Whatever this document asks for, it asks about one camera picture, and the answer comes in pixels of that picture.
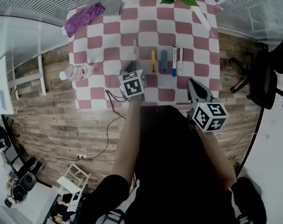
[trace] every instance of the pink and white tablecloth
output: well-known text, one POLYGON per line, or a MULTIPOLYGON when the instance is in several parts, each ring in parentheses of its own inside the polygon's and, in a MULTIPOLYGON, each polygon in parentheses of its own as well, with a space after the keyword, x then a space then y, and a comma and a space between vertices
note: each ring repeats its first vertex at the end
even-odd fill
MULTIPOLYGON (((74 82, 77 109, 111 108, 105 89, 121 96, 119 70, 132 57, 137 38, 139 61, 146 74, 147 88, 143 105, 190 103, 186 84, 190 77, 209 87, 215 97, 221 88, 219 41, 214 0, 197 0, 211 30, 207 31, 190 6, 180 0, 159 4, 159 0, 122 0, 120 16, 96 18, 91 25, 69 38, 70 64, 93 67, 89 79, 74 82), (172 47, 182 47, 183 76, 172 77, 172 47), (160 53, 168 51, 168 71, 162 72, 160 53), (156 73, 151 69, 151 52, 156 52, 156 73)), ((78 9, 69 12, 71 17, 78 9)), ((115 108, 128 102, 114 102, 115 108)))

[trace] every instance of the yellow utility knife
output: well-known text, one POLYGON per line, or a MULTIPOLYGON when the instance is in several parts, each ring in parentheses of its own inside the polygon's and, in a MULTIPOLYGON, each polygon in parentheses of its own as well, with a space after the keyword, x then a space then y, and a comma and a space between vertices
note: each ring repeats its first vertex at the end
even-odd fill
POLYGON ((156 70, 155 70, 155 51, 153 50, 152 51, 152 72, 155 73, 156 70))

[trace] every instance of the green eraser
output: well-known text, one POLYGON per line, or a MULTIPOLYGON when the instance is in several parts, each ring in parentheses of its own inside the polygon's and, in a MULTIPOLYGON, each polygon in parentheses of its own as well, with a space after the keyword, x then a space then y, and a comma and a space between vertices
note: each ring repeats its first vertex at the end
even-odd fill
POLYGON ((161 51, 161 69, 162 69, 162 72, 167 72, 167 69, 168 69, 168 53, 167 53, 167 50, 161 51))

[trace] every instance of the plastic bottle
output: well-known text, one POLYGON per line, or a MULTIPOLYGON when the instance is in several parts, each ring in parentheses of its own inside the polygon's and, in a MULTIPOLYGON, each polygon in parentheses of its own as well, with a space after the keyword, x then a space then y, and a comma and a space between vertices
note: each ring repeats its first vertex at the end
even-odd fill
POLYGON ((69 65, 65 71, 59 73, 61 80, 78 81, 89 78, 93 69, 89 65, 69 65))

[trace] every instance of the blue sticker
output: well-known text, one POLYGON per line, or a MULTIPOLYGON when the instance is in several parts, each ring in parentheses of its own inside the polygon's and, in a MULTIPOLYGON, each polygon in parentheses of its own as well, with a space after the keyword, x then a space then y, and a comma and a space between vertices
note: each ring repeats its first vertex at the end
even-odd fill
POLYGON ((0 102, 1 102, 1 107, 7 111, 7 107, 6 107, 6 101, 5 101, 5 93, 3 90, 0 90, 0 102))

